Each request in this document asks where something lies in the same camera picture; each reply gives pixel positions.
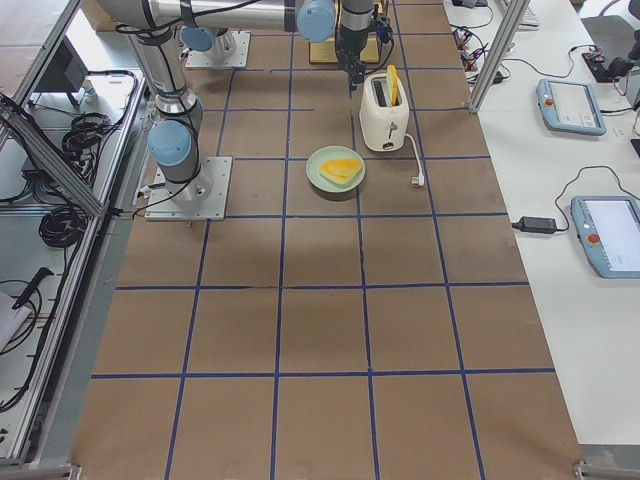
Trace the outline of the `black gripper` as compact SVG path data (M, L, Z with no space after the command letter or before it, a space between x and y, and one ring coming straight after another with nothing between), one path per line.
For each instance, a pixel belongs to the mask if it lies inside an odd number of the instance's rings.
M348 74L350 91L364 82L366 65L361 52L367 44L373 12L372 0L340 1L335 53L339 68Z

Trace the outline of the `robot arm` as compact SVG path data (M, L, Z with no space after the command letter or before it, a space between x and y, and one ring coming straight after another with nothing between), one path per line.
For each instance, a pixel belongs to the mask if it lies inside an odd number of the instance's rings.
M135 54L155 89L160 115L147 146L160 167L170 199L200 203L214 181L199 153L203 108L188 86L173 28L194 36L193 50L214 48L229 28L256 28L299 33L311 43L334 39L340 70L355 89L365 78L361 58L376 27L373 1L103 1L101 7L117 23L117 32L132 36Z
M331 1L101 1L122 30L134 36L139 62L149 68L181 64L172 27L239 28L297 32L308 41L334 35Z

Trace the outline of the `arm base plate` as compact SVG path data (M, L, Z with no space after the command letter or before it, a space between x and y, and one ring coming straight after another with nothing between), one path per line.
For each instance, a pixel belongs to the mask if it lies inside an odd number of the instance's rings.
M248 61L251 33L228 30L217 36L211 49L199 52L191 50L186 60L190 70L244 69Z
M182 185L167 183L159 167L155 183L164 186L154 189L149 198L151 206L143 211L149 221L223 221L232 170L231 157L206 157L200 161L200 173L178 195L170 196Z

